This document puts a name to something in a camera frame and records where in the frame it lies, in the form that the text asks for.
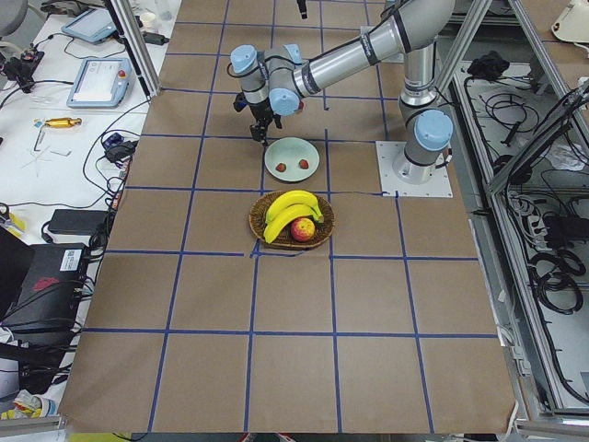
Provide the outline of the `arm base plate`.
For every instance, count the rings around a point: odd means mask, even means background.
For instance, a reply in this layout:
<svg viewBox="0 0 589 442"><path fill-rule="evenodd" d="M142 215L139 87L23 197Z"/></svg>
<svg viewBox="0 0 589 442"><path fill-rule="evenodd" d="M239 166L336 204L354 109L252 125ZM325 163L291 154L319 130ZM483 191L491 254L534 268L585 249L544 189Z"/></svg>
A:
<svg viewBox="0 0 589 442"><path fill-rule="evenodd" d="M390 197L452 198L442 153L430 166L416 166L404 154L405 142L376 141L381 192Z"/></svg>

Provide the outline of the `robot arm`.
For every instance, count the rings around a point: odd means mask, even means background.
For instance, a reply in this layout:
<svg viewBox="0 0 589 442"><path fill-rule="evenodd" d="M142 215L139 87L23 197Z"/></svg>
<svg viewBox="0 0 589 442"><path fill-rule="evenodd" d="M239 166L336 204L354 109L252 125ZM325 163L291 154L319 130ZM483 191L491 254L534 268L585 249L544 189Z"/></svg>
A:
<svg viewBox="0 0 589 442"><path fill-rule="evenodd" d="M300 111L304 98L400 53L404 84L398 106L408 134L404 162L430 168L439 153L423 143L417 129L423 114L435 110L441 97L435 85L436 43L454 8L452 1L388 1L373 28L310 59L296 44L266 51L240 45L231 52L227 67L240 85L234 109L250 109L255 120L249 127L251 137L267 145L270 125L280 126L283 117Z"/></svg>

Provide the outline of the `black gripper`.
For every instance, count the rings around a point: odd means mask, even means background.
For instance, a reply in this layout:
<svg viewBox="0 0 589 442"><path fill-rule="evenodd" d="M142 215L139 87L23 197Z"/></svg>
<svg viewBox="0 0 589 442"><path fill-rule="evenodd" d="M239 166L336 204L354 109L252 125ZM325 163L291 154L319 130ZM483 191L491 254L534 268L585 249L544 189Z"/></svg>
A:
<svg viewBox="0 0 589 442"><path fill-rule="evenodd" d="M302 19L307 19L306 0L296 0L296 3L300 17ZM282 130L282 117L273 111L269 99L265 99L258 103L249 103L248 106L255 119L255 122L249 126L251 138L262 146L267 146L267 133L269 127L274 123L277 129Z"/></svg>

